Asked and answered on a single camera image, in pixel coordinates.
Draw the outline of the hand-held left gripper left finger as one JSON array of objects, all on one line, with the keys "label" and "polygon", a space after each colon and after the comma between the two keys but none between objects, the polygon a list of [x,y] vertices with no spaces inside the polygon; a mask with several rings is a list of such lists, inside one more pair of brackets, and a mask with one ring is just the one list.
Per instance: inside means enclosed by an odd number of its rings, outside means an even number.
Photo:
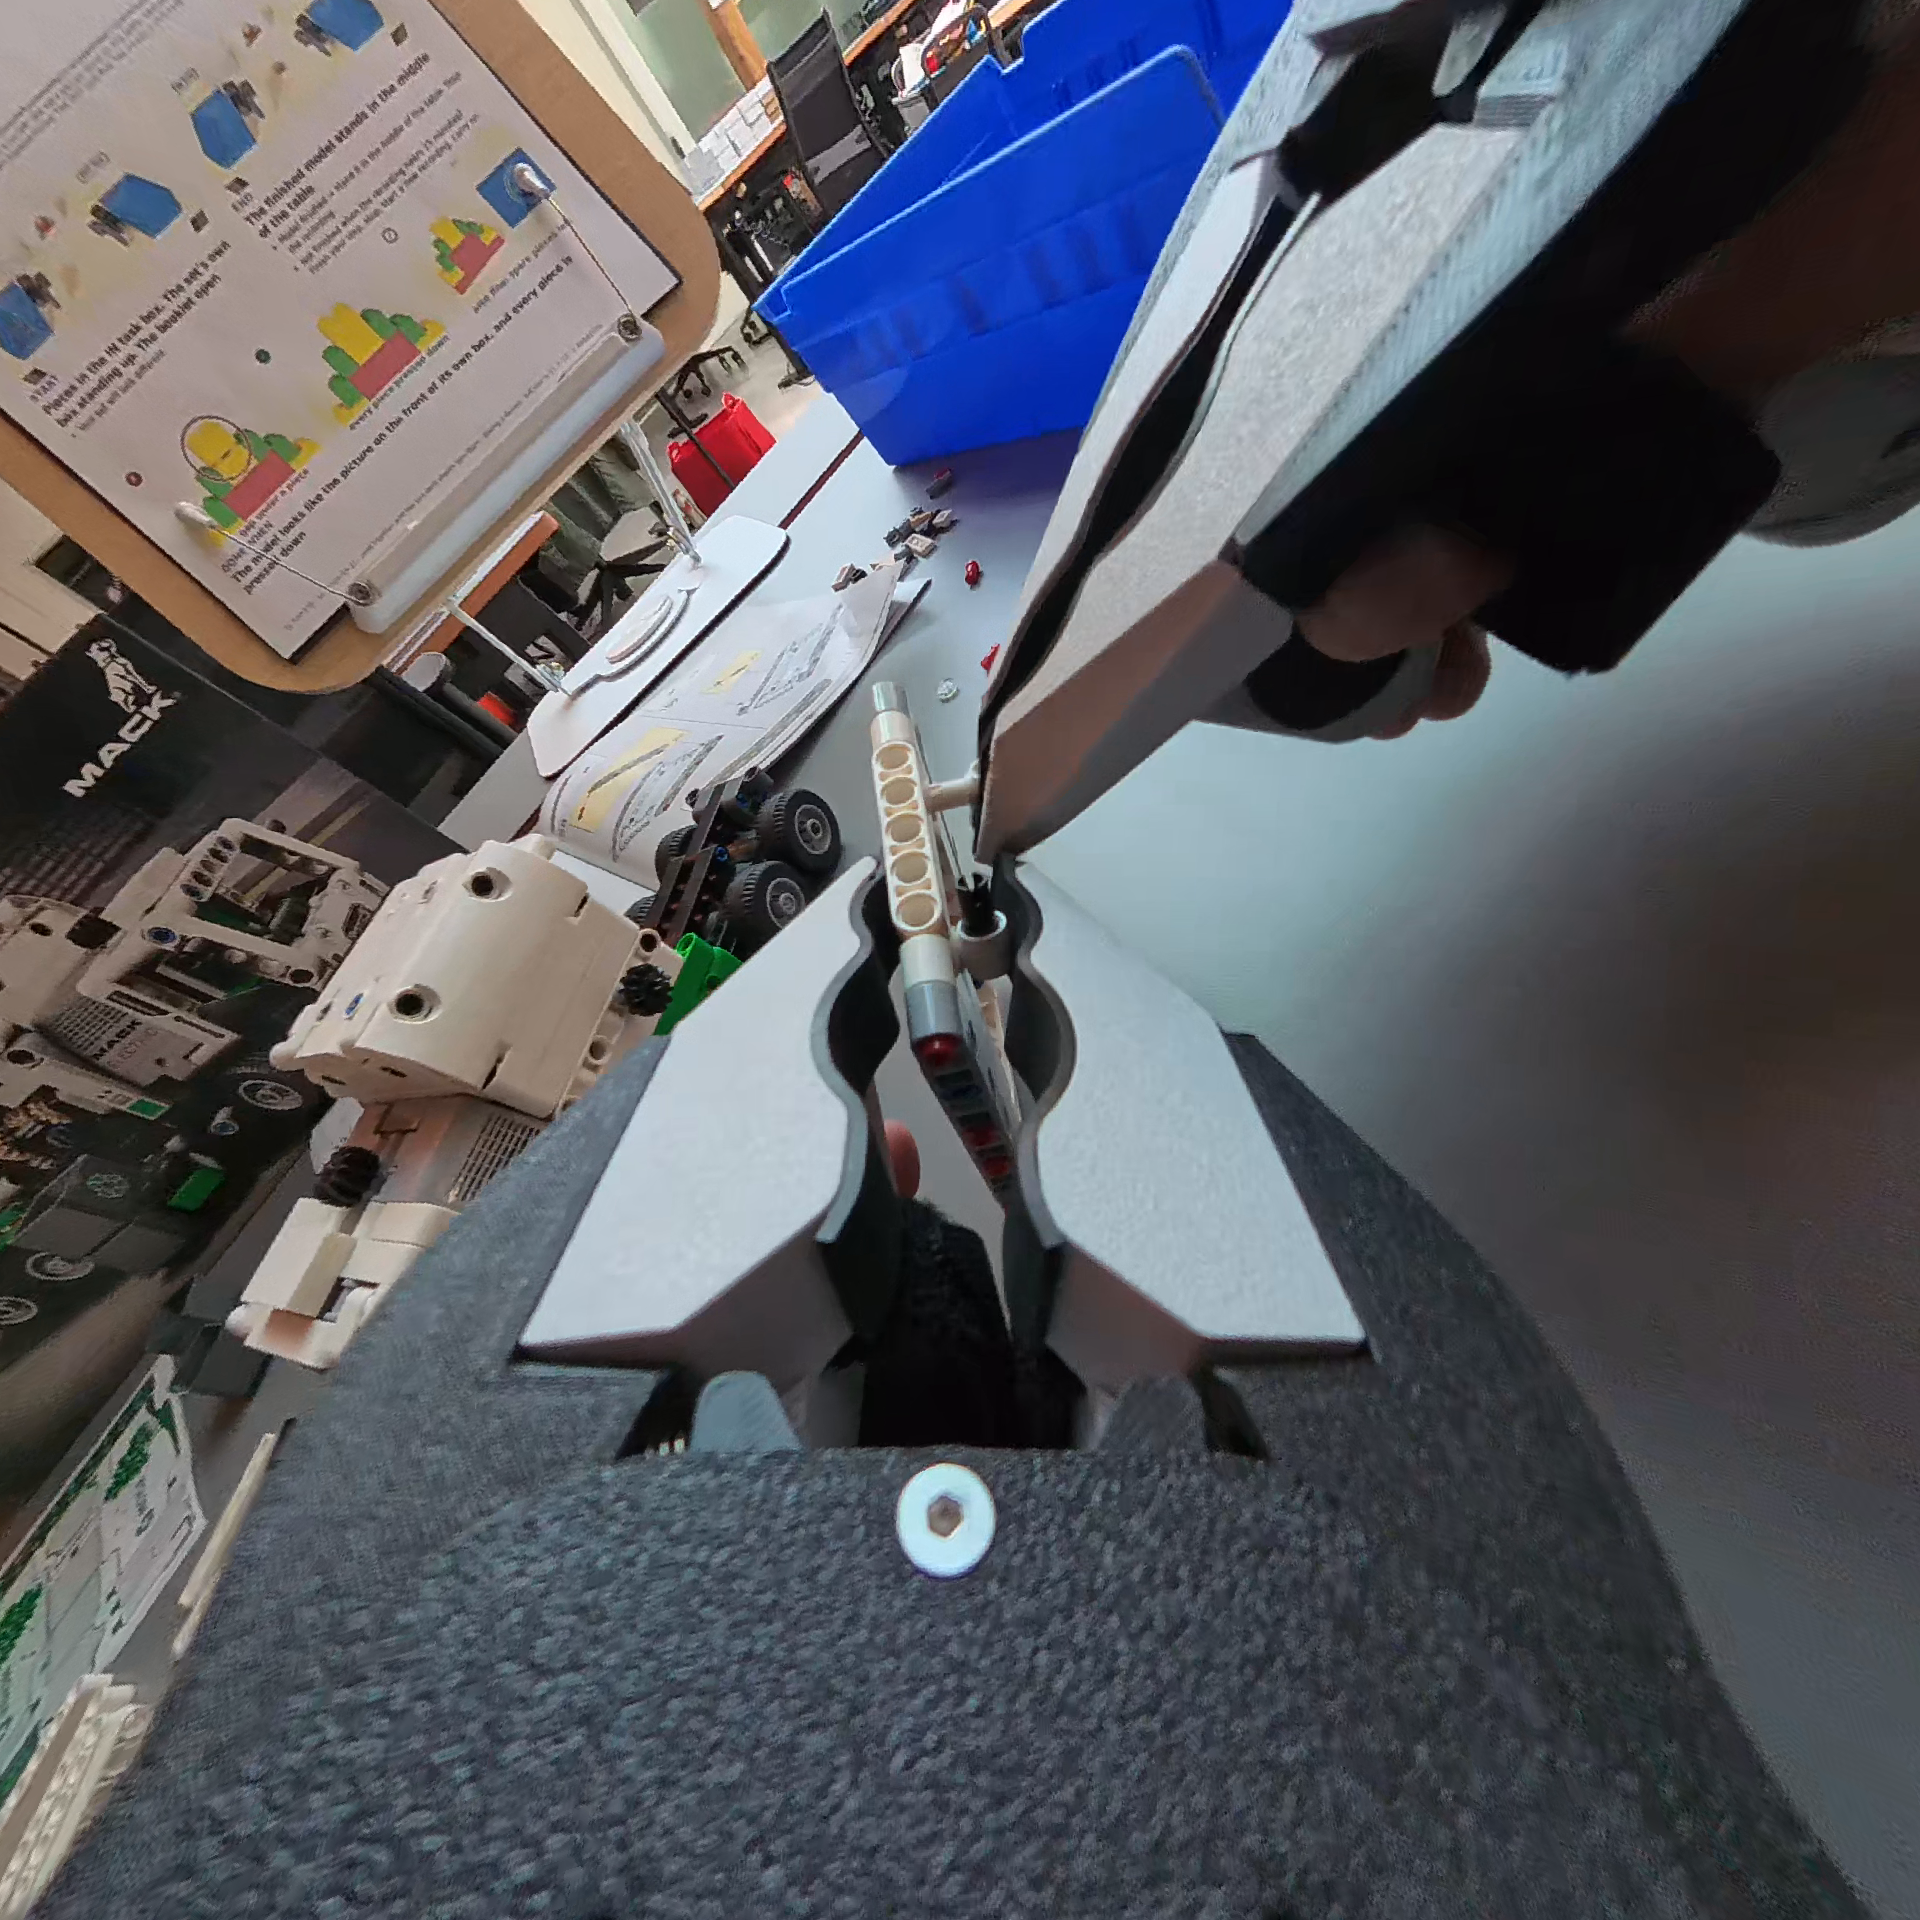
[{"label": "hand-held left gripper left finger", "polygon": [[648,1377],[764,1380],[855,1442],[901,1277],[876,1073],[901,1036],[879,865],[857,857],[659,1049],[521,1332],[540,1410],[615,1442]]}]

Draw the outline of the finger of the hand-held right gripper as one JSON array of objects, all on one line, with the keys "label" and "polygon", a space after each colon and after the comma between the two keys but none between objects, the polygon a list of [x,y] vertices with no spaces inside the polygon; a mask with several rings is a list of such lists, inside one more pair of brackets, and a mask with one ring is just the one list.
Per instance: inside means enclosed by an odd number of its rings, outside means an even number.
[{"label": "finger of the hand-held right gripper", "polygon": [[1019,613],[982,696],[975,746],[988,753],[1001,712],[1060,637],[1092,565],[1160,491],[1191,440],[1240,306],[1304,212],[1304,192],[1278,147],[1233,160],[1205,194],[1191,229],[1159,259],[1136,329],[1116,357],[1028,570]]},{"label": "finger of the hand-held right gripper", "polygon": [[1412,142],[1304,196],[1159,494],[1092,565],[982,769],[988,857],[1033,849],[1252,680],[1296,616],[1414,526],[1553,592],[1583,516],[1552,451],[1629,290],[1581,284],[1621,153]]}]

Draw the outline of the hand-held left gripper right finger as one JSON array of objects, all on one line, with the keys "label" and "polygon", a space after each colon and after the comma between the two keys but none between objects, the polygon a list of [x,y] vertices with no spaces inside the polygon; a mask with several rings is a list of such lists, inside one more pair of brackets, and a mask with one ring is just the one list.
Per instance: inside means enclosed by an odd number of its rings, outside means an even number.
[{"label": "hand-held left gripper right finger", "polygon": [[1056,880],[1003,862],[1006,1048],[1033,1097],[1006,1277],[1104,1426],[1139,1384],[1368,1346],[1214,1018]]}]

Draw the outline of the white brick panel assembly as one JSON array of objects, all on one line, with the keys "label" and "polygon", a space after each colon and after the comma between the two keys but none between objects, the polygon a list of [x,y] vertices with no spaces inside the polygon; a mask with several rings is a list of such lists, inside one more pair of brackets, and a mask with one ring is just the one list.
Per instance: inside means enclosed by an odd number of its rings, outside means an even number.
[{"label": "white brick panel assembly", "polygon": [[1006,1059],[1001,981],[1014,937],[991,897],[923,802],[935,780],[897,683],[870,692],[870,781],[879,819],[883,886],[897,946],[908,1044],[950,1132],[995,1203],[1016,1189],[1023,1104]]}]

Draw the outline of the dark building set box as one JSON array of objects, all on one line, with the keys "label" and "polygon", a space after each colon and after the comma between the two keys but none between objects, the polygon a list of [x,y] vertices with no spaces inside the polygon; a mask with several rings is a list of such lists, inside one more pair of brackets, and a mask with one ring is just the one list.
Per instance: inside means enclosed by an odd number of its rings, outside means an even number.
[{"label": "dark building set box", "polygon": [[272,1048],[453,850],[373,769],[103,616],[5,699],[5,1790],[203,1532],[189,1404],[270,1369],[221,1264],[328,1104]]}]

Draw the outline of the person's right hand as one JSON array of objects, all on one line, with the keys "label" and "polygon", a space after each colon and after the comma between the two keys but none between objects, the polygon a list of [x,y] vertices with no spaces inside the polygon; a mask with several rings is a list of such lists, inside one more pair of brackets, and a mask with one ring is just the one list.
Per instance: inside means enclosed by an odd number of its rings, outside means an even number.
[{"label": "person's right hand", "polygon": [[[1644,309],[1629,337],[1678,362],[1750,420],[1788,381],[1863,347],[1918,306],[1915,46],[1889,59],[1788,189]],[[1476,610],[1509,565],[1414,526],[1375,545],[1296,633],[1345,665],[1436,651],[1430,689],[1373,725],[1393,739],[1476,707],[1491,642]]]}]

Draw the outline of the cluster of small dark pieces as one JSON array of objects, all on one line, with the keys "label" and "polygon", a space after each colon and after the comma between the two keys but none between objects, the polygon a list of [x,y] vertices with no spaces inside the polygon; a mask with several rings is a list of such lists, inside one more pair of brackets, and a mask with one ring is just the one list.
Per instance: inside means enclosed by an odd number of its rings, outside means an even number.
[{"label": "cluster of small dark pieces", "polygon": [[952,508],[956,486],[957,473],[950,465],[926,469],[909,489],[912,496],[901,496],[888,508],[879,528],[879,552],[868,557],[843,560],[832,574],[829,589],[851,592],[877,579],[893,586],[908,580],[956,532],[960,521]]}]

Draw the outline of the blue plastic bin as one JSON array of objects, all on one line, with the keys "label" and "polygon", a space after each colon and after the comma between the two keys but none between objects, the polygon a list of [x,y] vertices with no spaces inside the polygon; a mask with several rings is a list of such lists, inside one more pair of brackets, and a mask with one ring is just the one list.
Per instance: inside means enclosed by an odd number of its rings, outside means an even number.
[{"label": "blue plastic bin", "polygon": [[757,299],[888,465],[1091,420],[1287,2],[1060,2]]}]

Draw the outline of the white green toy truck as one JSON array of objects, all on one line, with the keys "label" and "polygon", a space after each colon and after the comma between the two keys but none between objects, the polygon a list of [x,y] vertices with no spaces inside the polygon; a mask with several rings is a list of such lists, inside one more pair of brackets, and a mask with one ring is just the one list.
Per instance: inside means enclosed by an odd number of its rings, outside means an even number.
[{"label": "white green toy truck", "polygon": [[839,873],[829,802],[761,769],[694,790],[612,910],[536,832],[391,892],[272,1064],[359,1107],[228,1336],[327,1372],[387,1294],[638,1044],[670,1036]]}]

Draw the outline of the red crate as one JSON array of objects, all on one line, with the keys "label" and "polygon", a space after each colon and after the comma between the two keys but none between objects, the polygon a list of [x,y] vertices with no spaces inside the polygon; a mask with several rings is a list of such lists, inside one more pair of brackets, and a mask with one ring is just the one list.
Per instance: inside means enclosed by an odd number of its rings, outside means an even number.
[{"label": "red crate", "polygon": [[668,469],[683,498],[708,520],[774,444],[755,410],[726,390],[715,416],[668,444]]}]

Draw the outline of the instruction booklet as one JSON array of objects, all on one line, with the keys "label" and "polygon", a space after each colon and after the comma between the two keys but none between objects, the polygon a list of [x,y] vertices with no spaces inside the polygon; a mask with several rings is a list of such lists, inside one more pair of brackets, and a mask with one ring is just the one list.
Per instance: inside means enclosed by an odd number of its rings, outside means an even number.
[{"label": "instruction booklet", "polygon": [[648,880],[692,796],[767,772],[861,683],[929,576],[877,568],[840,592],[750,605],[557,774],[535,828],[559,852]]}]

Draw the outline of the black office chair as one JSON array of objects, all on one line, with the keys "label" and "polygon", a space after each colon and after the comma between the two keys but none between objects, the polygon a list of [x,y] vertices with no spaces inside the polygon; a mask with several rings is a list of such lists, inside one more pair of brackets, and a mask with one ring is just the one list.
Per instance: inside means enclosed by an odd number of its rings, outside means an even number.
[{"label": "black office chair", "polygon": [[812,18],[765,68],[785,142],[822,218],[839,214],[887,162],[872,121],[860,108],[832,18]]}]

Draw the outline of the wooden instruction board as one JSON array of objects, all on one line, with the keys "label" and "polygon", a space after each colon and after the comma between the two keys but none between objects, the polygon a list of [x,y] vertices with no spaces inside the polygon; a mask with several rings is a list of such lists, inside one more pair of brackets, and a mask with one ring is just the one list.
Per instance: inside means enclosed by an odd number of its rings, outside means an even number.
[{"label": "wooden instruction board", "polygon": [[5,5],[5,483],[262,689],[361,681],[704,342],[525,5]]}]

